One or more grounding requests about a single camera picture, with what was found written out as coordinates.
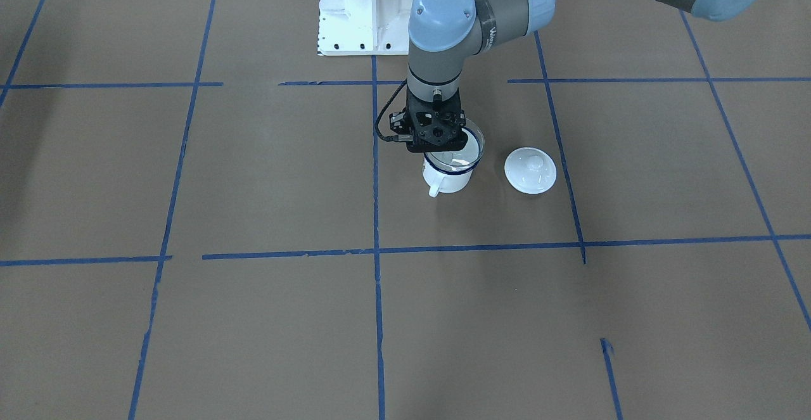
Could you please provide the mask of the clear plastic funnel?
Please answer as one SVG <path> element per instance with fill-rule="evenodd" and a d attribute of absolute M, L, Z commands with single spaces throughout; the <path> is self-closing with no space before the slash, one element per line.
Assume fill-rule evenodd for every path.
<path fill-rule="evenodd" d="M 464 174 L 474 169 L 484 150 L 484 136 L 477 125 L 467 125 L 463 127 L 467 141 L 464 148 L 458 151 L 429 152 L 424 154 L 425 160 L 431 164 L 432 168 L 444 171 L 446 174 Z"/>

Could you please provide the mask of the white enamel mug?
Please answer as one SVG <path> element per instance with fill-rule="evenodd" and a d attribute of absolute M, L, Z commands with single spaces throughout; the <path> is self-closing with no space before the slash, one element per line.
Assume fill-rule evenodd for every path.
<path fill-rule="evenodd" d="M 470 180 L 477 162 L 445 164 L 434 153 L 423 155 L 423 180 L 428 185 L 428 195 L 436 198 L 440 193 L 452 194 L 463 189 Z"/>

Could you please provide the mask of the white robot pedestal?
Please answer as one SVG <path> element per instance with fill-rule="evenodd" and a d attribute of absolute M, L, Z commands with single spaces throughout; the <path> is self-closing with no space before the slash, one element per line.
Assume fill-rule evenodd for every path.
<path fill-rule="evenodd" d="M 405 56 L 413 0 L 319 0 L 317 53 Z"/>

